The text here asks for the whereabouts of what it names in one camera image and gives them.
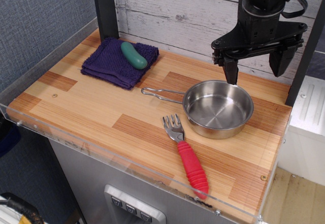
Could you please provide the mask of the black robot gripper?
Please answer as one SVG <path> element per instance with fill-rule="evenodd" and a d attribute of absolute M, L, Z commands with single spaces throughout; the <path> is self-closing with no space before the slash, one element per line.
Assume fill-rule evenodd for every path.
<path fill-rule="evenodd" d="M 211 44 L 214 63 L 223 66 L 228 84 L 237 84 L 239 60 L 264 54 L 274 76 L 284 74 L 303 44 L 307 24 L 280 21 L 283 9 L 284 1 L 268 10 L 253 0 L 239 0 L 235 28 Z"/>

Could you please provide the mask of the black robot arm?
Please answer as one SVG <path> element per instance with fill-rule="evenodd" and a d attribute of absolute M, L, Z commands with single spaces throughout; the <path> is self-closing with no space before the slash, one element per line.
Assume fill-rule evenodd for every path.
<path fill-rule="evenodd" d="M 306 0 L 239 0 L 236 26 L 211 44 L 214 64 L 223 68 L 227 83 L 237 84 L 239 60 L 264 54 L 274 76 L 283 75 L 307 30 L 307 24 L 289 19 L 307 8 Z"/>

